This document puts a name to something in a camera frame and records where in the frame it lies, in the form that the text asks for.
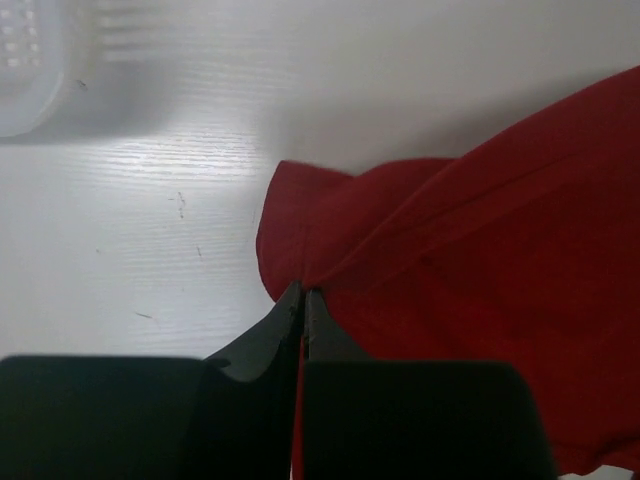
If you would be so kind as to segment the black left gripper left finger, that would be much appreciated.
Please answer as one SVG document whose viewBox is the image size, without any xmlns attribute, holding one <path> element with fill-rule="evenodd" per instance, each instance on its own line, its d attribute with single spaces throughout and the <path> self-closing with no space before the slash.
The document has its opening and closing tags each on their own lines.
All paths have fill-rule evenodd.
<svg viewBox="0 0 640 480">
<path fill-rule="evenodd" d="M 5 479 L 285 479 L 303 291 L 204 358 L 1 362 Z"/>
</svg>

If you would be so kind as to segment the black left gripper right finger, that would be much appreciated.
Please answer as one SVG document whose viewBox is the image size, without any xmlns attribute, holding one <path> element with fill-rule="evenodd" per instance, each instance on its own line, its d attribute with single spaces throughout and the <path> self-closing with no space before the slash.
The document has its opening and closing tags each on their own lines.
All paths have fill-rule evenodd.
<svg viewBox="0 0 640 480">
<path fill-rule="evenodd" d="M 531 392 L 509 365 L 375 360 L 305 299 L 305 479 L 554 479 Z"/>
</svg>

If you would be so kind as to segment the red t-shirt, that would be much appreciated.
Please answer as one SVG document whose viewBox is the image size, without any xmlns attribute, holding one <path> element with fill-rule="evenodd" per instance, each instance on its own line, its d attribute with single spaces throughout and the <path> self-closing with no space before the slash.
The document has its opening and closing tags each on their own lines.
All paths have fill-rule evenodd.
<svg viewBox="0 0 640 480">
<path fill-rule="evenodd" d="M 638 470 L 637 69 L 458 158 L 284 161 L 256 253 L 272 298 L 319 289 L 375 357 L 513 365 L 561 473 Z"/>
</svg>

